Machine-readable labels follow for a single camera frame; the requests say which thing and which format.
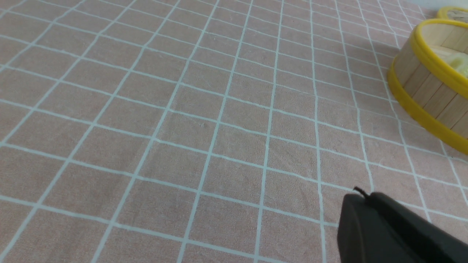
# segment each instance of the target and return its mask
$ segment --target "fabric surface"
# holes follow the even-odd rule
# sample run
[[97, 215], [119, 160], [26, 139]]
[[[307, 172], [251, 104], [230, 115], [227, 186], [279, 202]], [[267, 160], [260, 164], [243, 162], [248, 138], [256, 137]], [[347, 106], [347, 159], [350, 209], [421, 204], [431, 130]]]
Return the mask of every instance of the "fabric surface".
[[403, 0], [0, 1], [0, 262], [339, 262], [355, 185], [468, 242], [386, 72]]

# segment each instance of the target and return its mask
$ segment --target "yellow rim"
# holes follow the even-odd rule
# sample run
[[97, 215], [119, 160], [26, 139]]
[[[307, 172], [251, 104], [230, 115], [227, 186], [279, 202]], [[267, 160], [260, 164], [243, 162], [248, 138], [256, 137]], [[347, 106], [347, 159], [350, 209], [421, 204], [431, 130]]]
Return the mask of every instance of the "yellow rim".
[[388, 71], [388, 86], [392, 91], [395, 99], [405, 109], [405, 111], [415, 119], [421, 126], [423, 126], [428, 132], [432, 133], [443, 142], [447, 143], [454, 149], [468, 154], [468, 139], [463, 138], [456, 132], [450, 130], [438, 120], [434, 119], [429, 113], [427, 113], [421, 106], [419, 106], [401, 86], [400, 82], [396, 77], [394, 69], [395, 60]]
[[464, 9], [464, 8], [461, 8], [461, 7], [443, 7], [441, 9], [439, 9], [439, 11], [437, 12], [437, 18], [440, 18], [440, 19], [450, 19], [448, 16], [447, 16], [447, 12], [449, 10], [453, 10], [453, 9], [456, 9], [456, 10], [460, 10], [460, 11], [463, 11], [463, 12], [468, 12], [468, 9]]
[[468, 23], [455, 20], [429, 19], [417, 25], [409, 37], [411, 48], [419, 61], [440, 81], [468, 100], [468, 79], [436, 55], [424, 41], [422, 28], [429, 24], [447, 24], [468, 29]]

